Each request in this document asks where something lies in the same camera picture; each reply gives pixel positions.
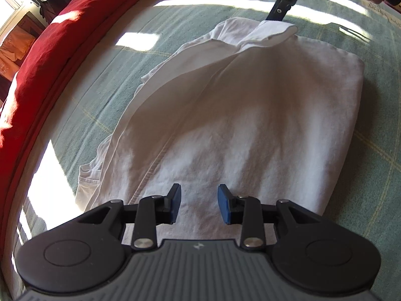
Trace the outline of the red blanket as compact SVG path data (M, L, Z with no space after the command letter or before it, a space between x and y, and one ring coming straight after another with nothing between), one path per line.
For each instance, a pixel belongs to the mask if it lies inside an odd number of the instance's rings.
M72 0L33 44L1 111L1 290L15 300L23 284L13 265L25 200L18 185L54 104L84 59L139 0Z

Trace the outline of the white printed t-shirt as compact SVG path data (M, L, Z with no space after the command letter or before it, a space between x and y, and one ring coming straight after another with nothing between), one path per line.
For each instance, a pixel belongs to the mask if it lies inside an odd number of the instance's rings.
M289 23L231 18L153 68L94 160L79 170L83 211L135 204L174 183L182 202L159 239L233 239L218 186L322 214L360 107L364 63Z

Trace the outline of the wooden furniture with clothes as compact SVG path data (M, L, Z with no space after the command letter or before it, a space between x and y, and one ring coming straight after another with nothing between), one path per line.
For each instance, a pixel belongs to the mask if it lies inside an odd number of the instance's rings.
M1 0L1 103L37 38L48 25L75 20L61 12L72 0Z

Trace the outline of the green plaid bed sheet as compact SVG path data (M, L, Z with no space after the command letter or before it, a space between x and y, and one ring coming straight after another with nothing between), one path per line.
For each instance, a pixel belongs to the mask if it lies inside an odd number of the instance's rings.
M80 165L112 134L141 77L179 46L240 16L262 20L275 0L141 0L79 67L39 133L18 186L2 260L1 299L23 292L14 254L31 237L79 215ZM400 14L364 0L299 0L299 34L358 55L364 87L351 146L326 216L381 252L374 292L400 299Z

